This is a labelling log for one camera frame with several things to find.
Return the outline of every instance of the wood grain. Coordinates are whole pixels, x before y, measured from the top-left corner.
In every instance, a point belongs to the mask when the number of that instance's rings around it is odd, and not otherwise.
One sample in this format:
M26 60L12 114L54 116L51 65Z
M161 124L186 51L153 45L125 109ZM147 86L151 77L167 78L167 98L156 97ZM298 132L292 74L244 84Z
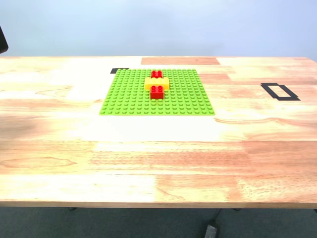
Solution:
M114 67L195 68L216 115L100 117ZM0 205L317 208L316 118L308 58L2 57Z
M141 64L214 64L219 65L215 57L149 57L142 58Z

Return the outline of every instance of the stacked lego bricks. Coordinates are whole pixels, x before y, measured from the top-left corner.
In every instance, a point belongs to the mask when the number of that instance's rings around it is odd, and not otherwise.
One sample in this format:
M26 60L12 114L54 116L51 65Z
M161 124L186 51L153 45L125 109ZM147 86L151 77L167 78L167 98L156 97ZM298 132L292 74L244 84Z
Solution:
M119 69L100 115L214 115L194 69Z

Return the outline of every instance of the lego baseplate studs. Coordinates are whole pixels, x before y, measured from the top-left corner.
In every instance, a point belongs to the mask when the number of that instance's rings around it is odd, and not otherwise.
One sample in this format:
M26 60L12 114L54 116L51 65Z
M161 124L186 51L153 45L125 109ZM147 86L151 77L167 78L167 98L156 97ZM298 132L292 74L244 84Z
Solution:
M160 85L163 99L151 99L151 87L145 90L145 79L151 78L153 70L118 69L100 115L214 115L196 70L157 69L169 79L169 90Z

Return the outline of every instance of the gray carpet floor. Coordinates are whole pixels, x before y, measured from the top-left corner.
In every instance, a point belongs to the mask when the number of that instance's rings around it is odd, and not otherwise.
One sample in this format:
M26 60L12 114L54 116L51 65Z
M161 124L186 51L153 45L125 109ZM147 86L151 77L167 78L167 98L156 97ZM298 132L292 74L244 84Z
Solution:
M202 238L216 209L0 207L0 238ZM317 238L312 209L224 209L220 238Z

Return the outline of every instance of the black rectangle tape outline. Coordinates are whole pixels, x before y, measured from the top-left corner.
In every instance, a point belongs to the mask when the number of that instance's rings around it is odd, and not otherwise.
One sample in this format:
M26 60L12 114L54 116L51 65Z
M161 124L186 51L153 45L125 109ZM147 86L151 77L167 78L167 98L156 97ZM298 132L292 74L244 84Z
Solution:
M129 69L129 68L113 68L110 73L117 73L118 69Z
M269 86L279 86L281 89L284 90L285 93L287 93L290 97L279 97L276 93L273 92L272 89L270 89ZM300 101L298 96L293 93L288 87L285 85L279 85L278 83L261 83L261 87L270 94L271 97L276 98L279 101Z

